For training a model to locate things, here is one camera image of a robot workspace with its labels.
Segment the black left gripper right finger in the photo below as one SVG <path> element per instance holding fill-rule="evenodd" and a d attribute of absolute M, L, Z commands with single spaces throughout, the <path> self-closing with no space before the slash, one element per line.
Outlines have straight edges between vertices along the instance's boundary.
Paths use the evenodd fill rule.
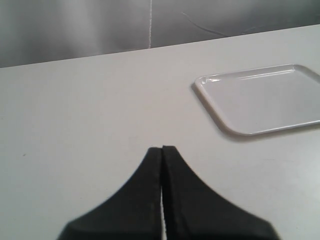
<path fill-rule="evenodd" d="M 230 201 L 206 183 L 174 146 L 162 147 L 161 185 L 169 240 L 278 240 L 273 226 Z"/>

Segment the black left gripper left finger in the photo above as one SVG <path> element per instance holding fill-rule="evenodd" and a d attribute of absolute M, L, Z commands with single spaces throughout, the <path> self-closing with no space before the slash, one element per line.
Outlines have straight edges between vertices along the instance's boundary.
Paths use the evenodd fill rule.
<path fill-rule="evenodd" d="M 160 240 L 162 150 L 151 147 L 130 179 L 108 200 L 70 221 L 60 240 Z"/>

